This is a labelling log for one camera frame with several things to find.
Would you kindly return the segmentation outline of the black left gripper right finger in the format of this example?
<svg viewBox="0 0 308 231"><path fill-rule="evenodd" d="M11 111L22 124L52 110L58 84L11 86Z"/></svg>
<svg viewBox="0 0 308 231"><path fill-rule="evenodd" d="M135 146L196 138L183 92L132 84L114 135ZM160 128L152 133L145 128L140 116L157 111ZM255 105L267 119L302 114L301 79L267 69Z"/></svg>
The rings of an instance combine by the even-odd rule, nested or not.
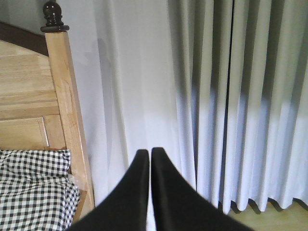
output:
<svg viewBox="0 0 308 231"><path fill-rule="evenodd" d="M249 231L205 200L183 178L165 150L151 151L151 188L158 231Z"/></svg>

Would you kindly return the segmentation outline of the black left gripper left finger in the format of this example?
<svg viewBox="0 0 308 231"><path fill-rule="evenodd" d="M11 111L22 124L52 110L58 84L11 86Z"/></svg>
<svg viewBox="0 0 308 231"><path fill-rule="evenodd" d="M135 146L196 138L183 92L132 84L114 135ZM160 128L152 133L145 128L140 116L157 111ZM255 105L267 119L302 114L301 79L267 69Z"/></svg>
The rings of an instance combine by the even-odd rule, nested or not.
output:
<svg viewBox="0 0 308 231"><path fill-rule="evenodd" d="M138 150L121 181L69 231L144 231L149 197L149 153Z"/></svg>

